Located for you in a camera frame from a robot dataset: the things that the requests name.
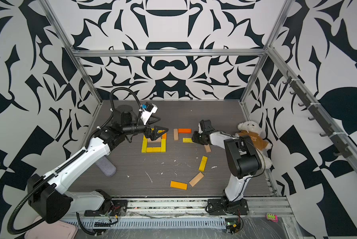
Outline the orange-yellow block bottom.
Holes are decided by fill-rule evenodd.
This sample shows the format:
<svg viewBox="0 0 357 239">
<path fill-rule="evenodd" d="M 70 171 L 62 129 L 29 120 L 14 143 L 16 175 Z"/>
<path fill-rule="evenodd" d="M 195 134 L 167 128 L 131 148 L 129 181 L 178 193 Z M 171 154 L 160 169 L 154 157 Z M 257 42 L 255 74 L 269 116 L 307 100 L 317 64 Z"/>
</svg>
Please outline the orange-yellow block bottom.
<svg viewBox="0 0 357 239">
<path fill-rule="evenodd" d="M 187 190 L 187 184 L 186 183 L 181 183 L 181 182 L 176 182 L 176 181 L 171 181 L 170 182 L 170 187 L 171 188 L 175 188 L 175 189 Z"/>
</svg>

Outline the yellow block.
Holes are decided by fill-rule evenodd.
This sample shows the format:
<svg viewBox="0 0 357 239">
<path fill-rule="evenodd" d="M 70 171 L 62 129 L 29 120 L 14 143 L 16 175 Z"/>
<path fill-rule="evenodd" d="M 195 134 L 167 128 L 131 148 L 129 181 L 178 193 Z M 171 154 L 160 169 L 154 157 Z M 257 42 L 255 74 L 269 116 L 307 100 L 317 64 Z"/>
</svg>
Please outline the yellow block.
<svg viewBox="0 0 357 239">
<path fill-rule="evenodd" d="M 204 172 L 207 160 L 208 160 L 208 157 L 206 157 L 206 156 L 202 157 L 200 165 L 199 165 L 199 169 L 198 169 L 200 172 Z"/>
<path fill-rule="evenodd" d="M 160 152 L 166 152 L 166 139 L 161 140 L 161 150 Z"/>
<path fill-rule="evenodd" d="M 147 147 L 147 146 L 148 146 L 148 140 L 145 136 L 143 136 L 142 147 Z"/>
<path fill-rule="evenodd" d="M 147 147 L 146 153 L 161 152 L 161 147 Z"/>
<path fill-rule="evenodd" d="M 147 152 L 147 145 L 143 145 L 142 146 L 142 153 L 146 153 Z"/>
<path fill-rule="evenodd" d="M 193 141 L 192 141 L 191 138 L 183 138 L 183 139 L 182 139 L 182 142 L 183 142 L 183 143 L 193 143 Z"/>
</svg>

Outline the pink tray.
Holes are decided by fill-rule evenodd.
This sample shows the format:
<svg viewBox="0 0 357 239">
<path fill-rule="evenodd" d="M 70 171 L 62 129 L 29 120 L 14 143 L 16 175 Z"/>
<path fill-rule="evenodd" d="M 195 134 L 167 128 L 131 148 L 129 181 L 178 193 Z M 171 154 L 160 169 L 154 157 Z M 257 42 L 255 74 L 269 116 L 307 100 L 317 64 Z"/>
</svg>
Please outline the pink tray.
<svg viewBox="0 0 357 239">
<path fill-rule="evenodd" d="M 78 228 L 74 225 L 57 221 L 53 224 L 42 222 L 25 233 L 25 239 L 73 239 Z"/>
</svg>

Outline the green circuit board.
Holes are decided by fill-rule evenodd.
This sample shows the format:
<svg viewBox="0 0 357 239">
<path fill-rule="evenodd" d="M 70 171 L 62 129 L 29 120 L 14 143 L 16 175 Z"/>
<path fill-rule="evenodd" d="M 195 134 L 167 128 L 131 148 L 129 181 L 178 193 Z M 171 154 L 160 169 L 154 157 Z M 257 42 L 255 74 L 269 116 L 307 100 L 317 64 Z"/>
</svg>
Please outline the green circuit board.
<svg viewBox="0 0 357 239">
<path fill-rule="evenodd" d="M 237 221 L 226 221 L 226 233 L 236 234 L 243 228 L 243 223 L 241 220 Z"/>
</svg>

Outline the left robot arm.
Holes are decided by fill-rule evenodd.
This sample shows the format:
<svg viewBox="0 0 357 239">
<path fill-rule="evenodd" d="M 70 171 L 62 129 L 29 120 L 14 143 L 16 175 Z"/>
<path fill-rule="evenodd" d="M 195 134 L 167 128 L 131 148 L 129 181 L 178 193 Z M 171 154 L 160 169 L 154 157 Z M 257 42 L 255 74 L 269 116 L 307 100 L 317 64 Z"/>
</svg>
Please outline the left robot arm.
<svg viewBox="0 0 357 239">
<path fill-rule="evenodd" d="M 134 97 L 139 108 L 136 113 L 128 105 L 118 108 L 114 106 L 113 96 L 117 91 L 127 91 Z M 28 194 L 19 202 L 8 220 L 7 231 L 11 235 L 25 233 L 43 222 L 53 224 L 69 213 L 78 214 L 85 210 L 107 212 L 111 208 L 111 198 L 104 191 L 73 193 L 68 191 L 69 187 L 87 169 L 105 159 L 125 140 L 131 142 L 133 136 L 140 133 L 146 138 L 157 140 L 168 132 L 166 127 L 151 126 L 161 120 L 155 116 L 158 107 L 149 102 L 142 104 L 132 90 L 117 87 L 110 92 L 109 99 L 109 118 L 91 132 L 85 145 L 55 169 L 43 176 L 34 174 L 28 180 Z M 15 219 L 25 204 L 29 204 L 41 218 L 25 228 L 15 229 Z"/>
</svg>

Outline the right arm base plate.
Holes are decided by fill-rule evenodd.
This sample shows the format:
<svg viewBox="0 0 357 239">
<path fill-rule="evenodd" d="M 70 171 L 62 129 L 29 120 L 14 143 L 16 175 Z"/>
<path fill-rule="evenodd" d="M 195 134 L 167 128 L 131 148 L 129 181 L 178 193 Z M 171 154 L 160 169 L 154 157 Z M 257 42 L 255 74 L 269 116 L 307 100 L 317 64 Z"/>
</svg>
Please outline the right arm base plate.
<svg viewBox="0 0 357 239">
<path fill-rule="evenodd" d="M 205 211 L 211 216 L 227 214 L 246 216 L 249 213 L 249 207 L 245 199 L 235 202 L 229 202 L 227 198 L 208 199 Z"/>
</svg>

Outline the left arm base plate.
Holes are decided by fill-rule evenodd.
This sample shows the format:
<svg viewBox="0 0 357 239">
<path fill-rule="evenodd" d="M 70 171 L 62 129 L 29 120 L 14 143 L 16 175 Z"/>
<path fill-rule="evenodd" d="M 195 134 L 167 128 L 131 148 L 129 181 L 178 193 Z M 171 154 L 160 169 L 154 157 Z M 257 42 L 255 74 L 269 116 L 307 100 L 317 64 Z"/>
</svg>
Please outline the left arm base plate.
<svg viewBox="0 0 357 239">
<path fill-rule="evenodd" d="M 128 200 L 115 199 L 111 203 L 105 201 L 104 205 L 101 206 L 98 210 L 86 210 L 84 212 L 85 217 L 98 217 L 98 216 L 120 216 L 127 211 Z"/>
</svg>

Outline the natural wood block bottom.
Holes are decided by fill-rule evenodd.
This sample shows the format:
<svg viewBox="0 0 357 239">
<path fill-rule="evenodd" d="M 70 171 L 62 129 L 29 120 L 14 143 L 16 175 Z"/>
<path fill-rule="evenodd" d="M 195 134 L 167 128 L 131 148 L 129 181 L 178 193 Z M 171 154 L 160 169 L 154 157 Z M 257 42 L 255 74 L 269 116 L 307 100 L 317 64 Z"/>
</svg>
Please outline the natural wood block bottom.
<svg viewBox="0 0 357 239">
<path fill-rule="evenodd" d="M 190 180 L 189 185 L 191 187 L 194 187 L 203 177 L 204 177 L 204 175 L 201 172 L 199 172 L 195 177 L 193 177 Z"/>
</svg>

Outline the wall hook rail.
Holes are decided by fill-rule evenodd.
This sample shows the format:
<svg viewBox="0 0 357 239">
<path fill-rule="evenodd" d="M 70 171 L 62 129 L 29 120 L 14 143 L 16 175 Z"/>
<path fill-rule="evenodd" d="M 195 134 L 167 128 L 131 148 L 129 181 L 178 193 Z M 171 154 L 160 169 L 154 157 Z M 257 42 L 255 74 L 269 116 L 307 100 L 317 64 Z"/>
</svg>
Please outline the wall hook rail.
<svg viewBox="0 0 357 239">
<path fill-rule="evenodd" d="M 332 141 L 338 150 L 338 153 L 335 153 L 334 155 L 343 156 L 344 158 L 353 156 L 353 149 L 349 144 L 347 134 L 336 124 L 327 110 L 304 85 L 302 80 L 287 75 L 287 79 L 284 84 L 289 85 L 293 90 L 292 94 L 299 97 L 301 100 L 299 106 L 301 108 L 305 108 L 311 113 L 312 116 L 309 117 L 309 120 L 314 120 L 319 124 L 323 130 L 323 132 L 320 133 L 320 136 L 328 137 Z"/>
</svg>

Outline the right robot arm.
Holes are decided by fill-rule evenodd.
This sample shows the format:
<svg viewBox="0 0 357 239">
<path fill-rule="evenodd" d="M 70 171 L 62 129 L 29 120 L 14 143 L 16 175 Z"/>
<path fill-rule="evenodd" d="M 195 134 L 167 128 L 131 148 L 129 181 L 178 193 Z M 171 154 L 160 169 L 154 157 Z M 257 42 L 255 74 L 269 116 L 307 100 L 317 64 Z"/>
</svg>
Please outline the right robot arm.
<svg viewBox="0 0 357 239">
<path fill-rule="evenodd" d="M 244 198 L 249 181 L 258 176 L 258 171 L 265 172 L 270 164 L 250 136 L 233 136 L 217 131 L 210 120 L 201 120 L 198 127 L 199 130 L 192 135 L 194 143 L 218 146 L 225 150 L 231 177 L 224 190 L 224 199 L 227 206 L 233 206 Z"/>
</svg>

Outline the natural wood block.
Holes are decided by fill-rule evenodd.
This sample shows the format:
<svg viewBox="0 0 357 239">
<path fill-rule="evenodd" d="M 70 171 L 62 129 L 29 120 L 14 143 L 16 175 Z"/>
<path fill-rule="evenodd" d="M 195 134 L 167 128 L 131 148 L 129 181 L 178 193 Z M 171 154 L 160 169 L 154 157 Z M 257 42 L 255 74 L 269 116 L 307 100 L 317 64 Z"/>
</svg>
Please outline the natural wood block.
<svg viewBox="0 0 357 239">
<path fill-rule="evenodd" d="M 161 140 L 162 140 L 162 138 L 159 137 L 159 138 L 157 138 L 156 140 L 147 139 L 147 142 L 148 142 L 148 143 L 159 143 L 159 142 L 161 142 Z"/>
<path fill-rule="evenodd" d="M 177 128 L 173 129 L 173 139 L 174 139 L 174 141 L 178 141 L 179 140 L 179 135 L 178 135 L 178 129 Z"/>
<path fill-rule="evenodd" d="M 210 152 L 211 152 L 211 148 L 210 148 L 209 145 L 205 145 L 204 148 L 205 148 L 205 151 L 206 151 L 207 153 L 210 153 Z"/>
<path fill-rule="evenodd" d="M 199 172 L 195 177 L 193 177 L 190 180 L 189 185 L 191 187 L 194 187 L 203 177 L 204 177 L 204 175 L 201 172 Z"/>
</svg>

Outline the white teddy bear brown shirt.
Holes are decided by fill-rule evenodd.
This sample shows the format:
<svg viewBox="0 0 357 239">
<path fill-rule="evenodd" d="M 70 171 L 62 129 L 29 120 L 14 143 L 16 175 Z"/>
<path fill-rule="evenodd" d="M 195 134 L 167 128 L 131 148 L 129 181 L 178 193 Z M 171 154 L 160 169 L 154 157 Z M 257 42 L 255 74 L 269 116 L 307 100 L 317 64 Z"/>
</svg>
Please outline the white teddy bear brown shirt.
<svg viewBox="0 0 357 239">
<path fill-rule="evenodd" d="M 238 132 L 236 136 L 245 136 L 248 135 L 256 148 L 258 156 L 260 157 L 262 166 L 265 169 L 269 169 L 272 166 L 271 159 L 266 155 L 266 152 L 272 149 L 272 144 L 267 140 L 262 139 L 261 133 L 262 129 L 258 123 L 254 121 L 242 122 L 237 126 Z"/>
</svg>

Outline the pink small device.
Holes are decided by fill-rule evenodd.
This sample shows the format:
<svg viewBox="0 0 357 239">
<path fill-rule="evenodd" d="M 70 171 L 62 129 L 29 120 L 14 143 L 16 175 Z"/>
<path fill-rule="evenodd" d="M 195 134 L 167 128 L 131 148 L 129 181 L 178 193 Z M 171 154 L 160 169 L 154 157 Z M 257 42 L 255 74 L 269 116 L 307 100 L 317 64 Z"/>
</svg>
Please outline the pink small device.
<svg viewBox="0 0 357 239">
<path fill-rule="evenodd" d="M 266 219 L 271 222 L 278 222 L 278 216 L 275 214 L 267 213 Z"/>
</svg>

